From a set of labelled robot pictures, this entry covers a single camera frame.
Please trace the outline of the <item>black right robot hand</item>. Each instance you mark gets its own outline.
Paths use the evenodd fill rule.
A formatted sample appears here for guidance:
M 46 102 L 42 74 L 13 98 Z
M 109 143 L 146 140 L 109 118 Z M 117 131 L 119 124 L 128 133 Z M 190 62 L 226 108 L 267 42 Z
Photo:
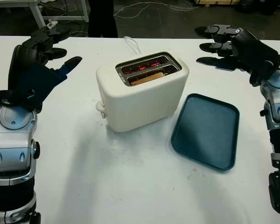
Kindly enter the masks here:
M 232 28 L 230 25 L 211 25 L 195 28 L 195 33 L 212 43 L 202 43 L 199 48 L 216 57 L 200 57 L 196 61 L 217 69 L 236 69 L 250 74 L 250 84 L 259 86 L 268 80 L 280 67 L 280 54 L 261 42 L 249 30 Z

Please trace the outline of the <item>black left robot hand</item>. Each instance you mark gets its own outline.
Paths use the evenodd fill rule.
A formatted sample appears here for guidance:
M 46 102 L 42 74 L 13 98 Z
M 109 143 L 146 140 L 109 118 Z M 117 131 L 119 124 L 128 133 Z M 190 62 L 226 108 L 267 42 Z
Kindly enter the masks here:
M 59 69 L 46 67 L 48 61 L 63 58 L 67 50 L 55 48 L 54 45 L 70 36 L 68 29 L 48 28 L 46 26 L 34 31 L 22 44 L 14 48 L 7 89 L 13 94 L 30 97 L 49 95 L 52 90 L 67 79 L 67 75 L 82 61 L 75 56 Z

